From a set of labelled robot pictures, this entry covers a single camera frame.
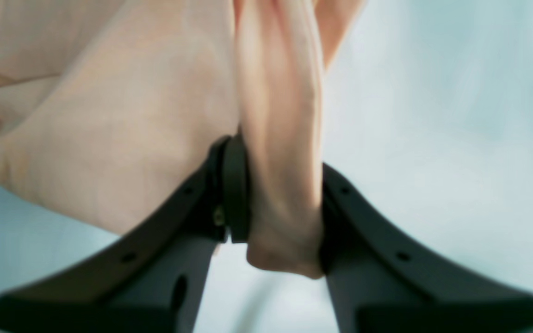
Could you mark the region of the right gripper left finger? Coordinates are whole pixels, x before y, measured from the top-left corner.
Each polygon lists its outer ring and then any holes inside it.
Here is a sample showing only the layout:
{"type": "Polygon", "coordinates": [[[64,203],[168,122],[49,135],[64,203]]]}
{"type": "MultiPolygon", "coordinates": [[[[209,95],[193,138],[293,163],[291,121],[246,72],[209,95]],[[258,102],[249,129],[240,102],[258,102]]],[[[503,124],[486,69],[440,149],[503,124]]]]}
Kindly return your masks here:
{"type": "Polygon", "coordinates": [[[218,244],[249,238],[249,171],[240,134],[146,221],[49,278],[0,294],[0,333],[191,333],[218,244]]]}

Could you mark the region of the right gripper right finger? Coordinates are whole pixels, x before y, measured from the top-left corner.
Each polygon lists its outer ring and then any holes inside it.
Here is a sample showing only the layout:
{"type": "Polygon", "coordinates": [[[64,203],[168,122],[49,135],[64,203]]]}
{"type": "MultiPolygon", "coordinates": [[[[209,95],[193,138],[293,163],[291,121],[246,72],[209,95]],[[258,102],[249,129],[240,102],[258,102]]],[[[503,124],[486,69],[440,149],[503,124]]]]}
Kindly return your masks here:
{"type": "Polygon", "coordinates": [[[341,333],[533,333],[533,293],[425,247],[323,165],[320,259],[341,333]]]}

